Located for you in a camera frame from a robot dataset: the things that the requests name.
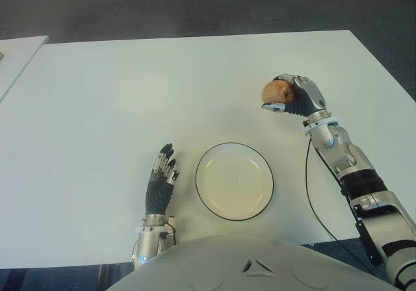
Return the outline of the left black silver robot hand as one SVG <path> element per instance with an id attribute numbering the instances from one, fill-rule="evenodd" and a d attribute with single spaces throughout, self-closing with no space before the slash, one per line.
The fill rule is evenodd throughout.
<path id="1" fill-rule="evenodd" d="M 157 154 L 151 173 L 145 198 L 146 215 L 165 215 L 174 186 L 179 177 L 176 159 L 173 158 L 172 144 L 166 144 Z"/>

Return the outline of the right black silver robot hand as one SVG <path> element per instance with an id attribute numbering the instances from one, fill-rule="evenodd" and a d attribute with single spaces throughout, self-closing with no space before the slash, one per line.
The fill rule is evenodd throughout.
<path id="1" fill-rule="evenodd" d="M 262 109 L 304 117 L 326 109 L 318 86 L 299 75 L 278 75 L 263 88 L 261 99 Z"/>

